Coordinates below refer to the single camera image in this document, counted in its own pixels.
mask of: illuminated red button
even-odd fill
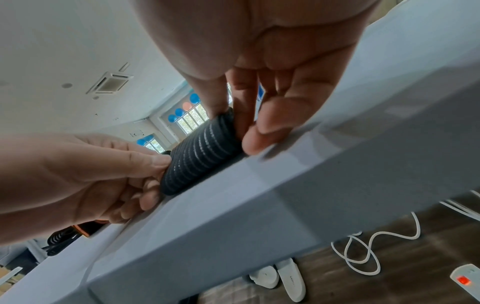
[[[472,281],[469,280],[469,278],[467,278],[466,276],[459,276],[456,278],[457,281],[460,282],[460,284],[463,284],[463,285],[470,285],[472,283]]]

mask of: wooden floor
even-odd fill
[[[480,200],[473,195],[456,199],[480,212]],[[458,266],[473,263],[480,266],[480,222],[437,205],[417,213],[421,236],[405,240],[381,235],[372,249],[380,260],[381,273],[364,276],[351,270],[330,247],[296,259],[306,284],[304,303],[321,304],[474,304],[473,297],[450,279]],[[415,234],[411,215],[376,231],[404,235]],[[372,233],[360,238],[368,243]],[[337,243],[340,252],[346,241]],[[366,250],[352,244],[350,258],[365,257]],[[361,270],[372,271],[370,261]],[[212,288],[200,295],[199,303],[281,304],[293,303],[281,283],[275,289],[248,284],[241,278]]]

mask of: orange circle decoration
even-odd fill
[[[188,112],[192,109],[192,104],[189,102],[184,102],[181,106],[181,108],[185,111]]]

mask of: white ceiling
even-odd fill
[[[126,62],[134,78],[118,93],[86,95]],[[183,83],[127,0],[0,2],[0,133],[84,132],[138,120]]]

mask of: fingernail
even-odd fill
[[[155,155],[153,157],[154,166],[168,166],[172,162],[170,155]]]

